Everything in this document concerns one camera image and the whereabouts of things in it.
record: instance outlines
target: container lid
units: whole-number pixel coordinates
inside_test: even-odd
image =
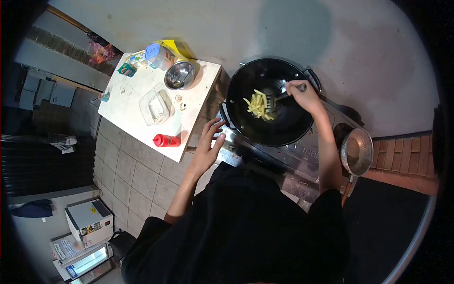
[[[161,46],[157,43],[147,46],[145,48],[145,60],[155,57],[159,53]]]

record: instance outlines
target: hand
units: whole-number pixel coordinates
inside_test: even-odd
[[[226,139],[226,135],[224,133],[221,133],[218,137],[214,137],[215,133],[222,132],[222,129],[219,128],[225,124],[225,121],[222,121],[214,125],[220,120],[220,118],[210,120],[203,128],[197,150],[192,157],[188,168],[188,172],[190,174],[194,174],[197,178],[200,178],[202,174],[204,174],[214,164],[217,154]],[[216,140],[213,148],[211,148],[211,140]]]
[[[297,88],[297,86],[302,83],[307,85],[307,90],[305,92],[301,92]],[[320,98],[308,80],[294,80],[287,82],[285,83],[285,88],[287,90],[287,94],[292,95],[295,98],[295,101],[312,116],[318,115],[321,111],[324,111]]]

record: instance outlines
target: black floor mat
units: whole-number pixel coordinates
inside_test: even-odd
[[[351,259],[345,283],[382,283],[407,250],[423,216],[425,194],[359,178],[344,205]]]

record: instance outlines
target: black bag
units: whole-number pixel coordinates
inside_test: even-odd
[[[126,253],[133,246],[137,239],[130,233],[122,231],[115,232],[109,240],[109,245],[113,250],[113,254],[123,261]]]

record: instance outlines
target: frying pan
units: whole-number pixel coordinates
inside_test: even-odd
[[[242,66],[232,77],[226,101],[219,105],[226,126],[237,129],[252,142],[265,146],[285,146],[298,141],[311,128],[314,120],[292,96],[276,102],[275,120],[269,121],[257,119],[247,112],[247,103],[243,98],[250,100],[254,89],[277,98],[286,91],[286,82],[307,80],[305,73],[311,75],[314,88],[320,93],[320,81],[312,69],[300,71],[288,62],[272,58],[254,60]],[[226,104],[230,121],[223,104]]]
[[[342,207],[344,207],[353,177],[365,174],[374,160],[372,138],[364,128],[355,128],[344,138],[340,146],[340,159],[344,168],[350,173],[342,195]]]

